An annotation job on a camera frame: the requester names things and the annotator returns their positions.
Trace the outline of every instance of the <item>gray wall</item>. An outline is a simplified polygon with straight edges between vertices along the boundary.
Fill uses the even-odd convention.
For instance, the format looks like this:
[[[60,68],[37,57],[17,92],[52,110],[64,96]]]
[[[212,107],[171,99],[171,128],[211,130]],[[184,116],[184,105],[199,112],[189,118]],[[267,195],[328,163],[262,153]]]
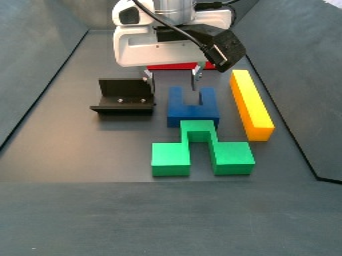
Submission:
[[[315,174],[342,181],[342,11],[260,0],[235,32]]]
[[[0,146],[87,27],[55,0],[0,0]]]

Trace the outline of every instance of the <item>green l-shaped block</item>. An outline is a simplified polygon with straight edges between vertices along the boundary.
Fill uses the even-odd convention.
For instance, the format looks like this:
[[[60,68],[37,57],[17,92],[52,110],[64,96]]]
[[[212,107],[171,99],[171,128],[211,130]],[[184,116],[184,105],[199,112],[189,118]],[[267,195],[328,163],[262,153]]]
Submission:
[[[152,175],[189,175],[189,142],[207,142],[215,175],[250,174],[255,165],[247,142],[219,142],[211,120],[180,121],[180,143],[152,143]]]

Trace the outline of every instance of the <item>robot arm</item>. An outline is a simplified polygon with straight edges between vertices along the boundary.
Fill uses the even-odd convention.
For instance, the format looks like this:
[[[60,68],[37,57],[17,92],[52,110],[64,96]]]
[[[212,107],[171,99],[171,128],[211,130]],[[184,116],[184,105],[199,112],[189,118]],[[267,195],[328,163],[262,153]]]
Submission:
[[[147,66],[208,60],[224,72],[239,61],[246,50],[228,30],[231,10],[195,12],[194,7],[194,0],[117,2],[112,20],[117,26],[113,51],[119,65]]]

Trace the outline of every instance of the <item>black cable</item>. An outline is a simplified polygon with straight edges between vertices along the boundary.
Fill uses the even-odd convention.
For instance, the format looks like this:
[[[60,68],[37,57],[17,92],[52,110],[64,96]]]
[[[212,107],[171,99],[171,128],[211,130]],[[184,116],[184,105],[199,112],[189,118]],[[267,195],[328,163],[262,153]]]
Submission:
[[[207,47],[204,44],[202,44],[198,39],[195,37],[192,37],[188,33],[185,33],[181,29],[179,29],[176,26],[171,25],[168,22],[165,22],[164,20],[161,20],[145,7],[144,5],[137,1],[137,0],[132,0],[133,3],[136,4],[136,6],[144,11],[144,13],[152,18],[155,19],[157,22],[160,22],[165,27],[168,27],[169,29],[172,29],[175,32],[180,33],[184,37],[188,38],[188,40],[191,40],[200,48],[200,50],[204,50]]]

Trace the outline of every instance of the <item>black metal bracket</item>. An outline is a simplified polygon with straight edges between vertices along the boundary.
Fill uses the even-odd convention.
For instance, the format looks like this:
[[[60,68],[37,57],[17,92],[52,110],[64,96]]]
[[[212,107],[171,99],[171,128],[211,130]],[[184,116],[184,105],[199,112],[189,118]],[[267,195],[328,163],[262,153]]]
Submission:
[[[152,113],[155,105],[152,87],[147,79],[99,79],[101,100],[91,109],[100,114],[120,112]]]

